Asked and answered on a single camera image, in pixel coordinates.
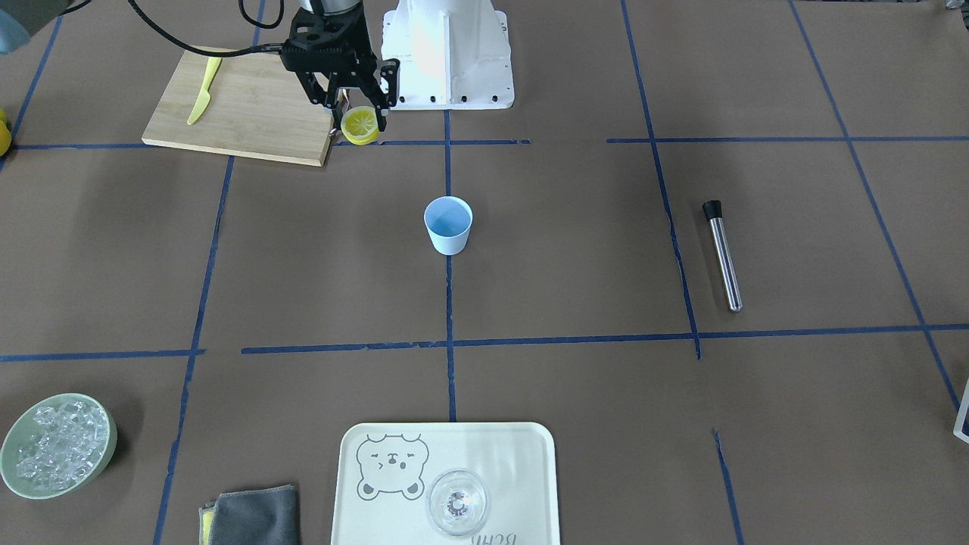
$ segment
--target blue tape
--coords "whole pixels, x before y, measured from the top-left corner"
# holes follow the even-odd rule
[[[966,331],[969,330],[969,324],[938,324],[935,326],[928,326],[930,331]]]
[[[37,72],[34,74],[34,79],[30,81],[30,87],[27,89],[27,95],[23,98],[23,104],[20,105],[20,112],[16,115],[16,121],[14,122],[14,128],[10,131],[10,134],[14,139],[16,139],[16,134],[20,132],[20,124],[23,123],[23,117],[27,114],[27,107],[30,106],[30,99],[34,98],[34,91],[37,89],[37,83],[41,80],[41,74],[44,72],[44,68],[47,65],[47,60],[50,58],[50,52],[54,49],[54,42],[57,41],[57,35],[60,33],[61,23],[64,21],[64,17],[60,16],[54,22],[54,29],[50,33],[50,39],[47,40],[47,47],[44,49],[44,56],[41,57],[41,63],[37,66]]]
[[[451,140],[450,142],[451,145],[528,145],[532,143],[530,140]]]
[[[920,332],[922,326],[882,326],[871,328],[819,328],[808,330],[762,330],[738,332],[701,332],[701,338],[810,337]]]
[[[222,224],[222,214],[226,209],[226,199],[229,195],[229,185],[233,177],[235,157],[230,156],[226,163],[226,174],[222,181],[222,194],[219,196],[219,207],[215,213],[215,227],[212,230],[212,243],[208,248],[208,262],[205,265],[205,278],[202,283],[202,294],[199,296],[199,313],[195,321],[195,331],[192,333],[192,350],[195,352],[199,348],[199,340],[202,337],[202,323],[205,319],[205,305],[208,302],[208,288],[212,282],[212,271],[215,269],[215,256],[219,250],[219,230]],[[188,409],[189,389],[192,382],[192,375],[195,373],[196,355],[193,353],[188,358],[185,367],[185,380],[182,382],[181,402],[178,408],[178,432],[175,434],[175,441],[172,442],[172,450],[169,453],[168,474],[165,476],[165,486],[162,489],[162,500],[158,506],[158,521],[155,524],[155,535],[152,540],[153,545],[161,545],[162,530],[165,528],[165,518],[168,514],[169,496],[172,493],[172,479],[175,474],[175,465],[178,461],[178,447],[181,445],[181,435],[185,427],[185,413]]]
[[[444,110],[444,194],[451,195],[451,111],[450,110]],[[451,266],[451,257],[448,257],[449,270],[450,270],[450,266]]]
[[[453,275],[452,258],[447,256],[447,328],[448,328],[448,401],[449,418],[451,422],[457,422],[456,389],[454,387],[454,313],[453,313]]]
[[[720,431],[713,429],[713,440],[717,443],[717,458],[720,460],[720,472],[724,477],[724,488],[727,490],[727,503],[730,505],[730,515],[734,519],[734,535],[736,545],[743,545],[743,530],[740,528],[740,514],[736,510],[736,498],[734,497],[734,483],[730,478],[730,469],[727,467],[727,460],[724,459],[723,444],[720,442]]]
[[[259,0],[259,14],[256,15],[256,20],[258,22],[263,22],[263,14],[266,11],[266,0]],[[259,44],[259,34],[262,29],[256,27],[256,31],[252,33],[252,45],[257,46]]]
[[[663,210],[666,211],[667,220],[670,222],[670,240],[672,251],[676,256],[676,265],[679,267],[679,280],[683,288],[683,302],[686,304],[686,315],[690,319],[690,332],[693,334],[694,347],[697,351],[697,359],[703,357],[700,347],[700,335],[697,331],[697,319],[693,314],[693,302],[690,299],[690,287],[686,281],[686,270],[683,268],[683,256],[679,252],[679,242],[676,240],[676,226],[673,223],[672,209],[670,208],[670,195],[667,193],[666,181],[663,177],[663,164],[660,162],[660,151],[656,144],[656,133],[653,131],[653,119],[649,113],[649,103],[646,100],[646,87],[642,83],[642,72],[640,71],[640,58],[636,54],[636,43],[633,41],[633,27],[629,23],[629,11],[626,9],[626,0],[619,0],[622,5],[622,18],[626,23],[626,38],[629,40],[629,52],[633,56],[633,68],[636,71],[636,82],[640,87],[640,100],[642,101],[642,113],[646,118],[646,131],[649,132],[649,145],[653,151],[653,164],[656,167],[656,178],[660,184],[660,194],[663,196]]]
[[[658,144],[708,144],[723,142],[844,142],[844,137],[679,137],[653,139]],[[606,144],[649,144],[649,138],[610,138]]]
[[[642,334],[642,335],[605,335],[575,337],[509,337],[509,338],[469,338],[453,340],[453,315],[449,312],[452,341],[454,346],[514,346],[524,344],[580,344],[605,342],[649,342],[658,340],[690,340],[692,333]],[[939,324],[928,326],[932,331],[969,331],[969,324]],[[891,333],[917,333],[922,326],[874,326],[857,328],[817,328],[790,330],[753,330],[736,332],[699,332],[700,338],[747,338],[747,337],[811,337],[838,335],[878,335]],[[255,354],[293,354],[301,352],[351,352],[357,350],[409,350],[419,348],[445,348],[448,341],[419,340],[413,342],[367,342],[348,344],[306,344],[295,346],[255,346],[243,348],[242,355]]]
[[[469,338],[456,340],[454,346],[507,346],[519,344],[581,344],[587,342],[643,342],[648,340],[689,340],[692,333],[655,335],[602,335],[582,337]]]
[[[852,142],[967,142],[969,136],[851,137]]]
[[[0,354],[0,363],[65,362],[75,360],[134,360],[138,358],[174,358],[204,354],[204,350],[134,350],[129,352],[65,352],[59,354]]]
[[[20,144],[16,149],[145,149],[148,147],[158,147],[143,143],[131,144]]]
[[[705,144],[721,142],[967,142],[969,136],[897,137],[674,137],[657,138],[659,144]],[[609,138],[606,144],[649,144],[649,138]]]
[[[804,39],[804,44],[807,45],[808,53],[811,55],[811,61],[814,62],[814,68],[818,72],[818,77],[821,78],[821,84],[825,88],[825,93],[828,95],[828,100],[831,103],[831,109],[834,111],[834,117],[837,119],[838,126],[841,127],[841,133],[844,135],[845,140],[847,141],[848,149],[851,151],[852,160],[855,162],[855,168],[858,170],[858,174],[861,177],[861,184],[864,186],[864,192],[867,194],[868,202],[871,204],[871,208],[875,212],[875,218],[878,220],[878,226],[882,230],[882,236],[885,237],[885,242],[889,246],[891,258],[894,260],[895,267],[898,269],[898,274],[901,276],[902,283],[905,285],[905,291],[908,293],[909,301],[912,303],[912,309],[915,310],[916,317],[919,319],[919,325],[922,327],[922,332],[925,335],[925,341],[928,343],[929,350],[932,352],[932,357],[935,359],[935,366],[939,369],[939,373],[942,374],[942,380],[946,385],[946,390],[949,391],[949,397],[952,400],[956,410],[958,410],[959,399],[958,395],[955,393],[953,382],[949,378],[949,373],[946,371],[945,365],[942,363],[942,358],[939,356],[939,351],[935,346],[935,340],[932,338],[932,333],[930,332],[928,325],[925,323],[925,318],[922,315],[922,308],[919,307],[919,301],[915,297],[915,291],[912,289],[911,282],[909,282],[908,274],[905,273],[905,268],[902,266],[901,258],[898,257],[898,251],[895,249],[895,244],[891,240],[888,225],[885,223],[885,219],[882,217],[882,212],[878,207],[878,202],[875,200],[875,194],[871,190],[871,185],[868,183],[868,176],[864,173],[864,168],[861,166],[861,160],[858,157],[858,152],[855,150],[855,145],[848,134],[848,127],[845,125],[844,119],[841,116],[841,110],[834,101],[834,95],[831,93],[831,88],[828,85],[828,78],[825,77],[825,73],[821,69],[821,62],[818,60],[818,55],[815,54],[814,46],[811,45],[811,40],[807,36],[807,30],[804,28],[804,23],[800,19],[800,14],[797,12],[797,7],[795,7],[794,0],[788,0],[788,5],[791,7],[791,12],[794,14],[795,21],[797,22],[797,28],[800,29],[800,35]]]
[[[351,344],[305,344],[299,346],[254,346],[243,348],[243,356],[253,354],[298,354],[304,352],[355,352],[358,350],[407,350],[411,348],[439,348],[446,346],[444,340],[420,340],[416,342],[370,342]]]

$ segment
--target lemon slice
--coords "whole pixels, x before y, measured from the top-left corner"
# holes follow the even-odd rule
[[[10,129],[7,128],[7,114],[0,110],[0,156],[10,149]]]
[[[343,114],[340,130],[351,143],[367,145],[377,140],[377,112],[372,106],[357,106]]]

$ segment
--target metal tube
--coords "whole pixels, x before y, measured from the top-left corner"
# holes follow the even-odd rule
[[[740,298],[740,286],[736,281],[734,258],[730,253],[730,245],[727,244],[727,233],[724,231],[720,201],[709,201],[704,204],[703,213],[710,224],[710,231],[713,232],[713,243],[717,249],[720,274],[723,276],[724,291],[727,294],[727,305],[733,312],[740,312],[743,309],[743,300]]]

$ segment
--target yellow cloth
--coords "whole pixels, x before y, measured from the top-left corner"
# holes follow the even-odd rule
[[[199,545],[208,545],[208,535],[212,532],[215,507],[199,509]]]

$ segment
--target yellow object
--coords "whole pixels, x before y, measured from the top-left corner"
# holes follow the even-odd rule
[[[205,76],[202,78],[202,88],[199,89],[199,98],[195,99],[195,107],[192,109],[192,113],[188,115],[189,125],[194,125],[199,117],[202,117],[205,109],[208,108],[208,103],[212,100],[208,88],[212,85],[212,80],[215,80],[215,73],[218,72],[221,64],[221,57],[208,57],[208,62],[205,63]]]
[[[212,533],[212,519],[215,518],[215,507],[199,509],[199,545],[208,545],[209,535]]]
[[[10,129],[7,128],[7,114],[0,110],[0,157],[10,149],[11,140],[13,140],[13,137],[10,134]]]
[[[367,145],[377,140],[377,112],[372,106],[357,106],[343,114],[340,130],[352,144]]]

